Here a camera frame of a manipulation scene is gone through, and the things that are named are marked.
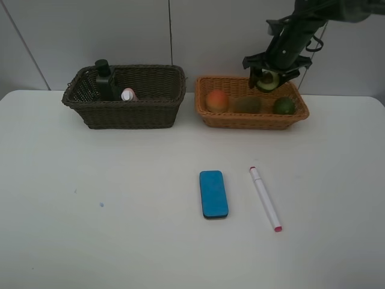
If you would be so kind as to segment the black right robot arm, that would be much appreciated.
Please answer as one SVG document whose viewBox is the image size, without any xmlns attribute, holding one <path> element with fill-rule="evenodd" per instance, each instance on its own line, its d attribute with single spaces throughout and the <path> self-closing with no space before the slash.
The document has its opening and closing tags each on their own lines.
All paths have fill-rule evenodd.
<svg viewBox="0 0 385 289">
<path fill-rule="evenodd" d="M 384 14 L 384 1 L 295 1 L 292 14 L 267 20 L 273 37 L 267 50 L 243 59 L 243 68 L 250 70 L 249 87 L 270 93 L 299 77 L 302 67 L 312 65 L 302 51 L 316 53 L 323 48 L 317 30 L 330 20 L 358 23 L 372 14 Z"/>
</svg>

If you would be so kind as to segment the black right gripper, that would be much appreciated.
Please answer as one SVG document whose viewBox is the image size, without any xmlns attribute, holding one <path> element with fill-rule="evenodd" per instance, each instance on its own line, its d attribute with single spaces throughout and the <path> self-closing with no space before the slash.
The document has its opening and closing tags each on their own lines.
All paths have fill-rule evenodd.
<svg viewBox="0 0 385 289">
<path fill-rule="evenodd" d="M 312 65 L 310 57 L 297 55 L 294 58 L 287 56 L 272 57 L 267 52 L 244 57 L 242 61 L 244 69 L 250 69 L 248 86 L 250 89 L 257 88 L 258 82 L 264 71 L 275 72 L 279 76 L 277 87 L 300 76 L 299 69 L 308 69 Z"/>
</svg>

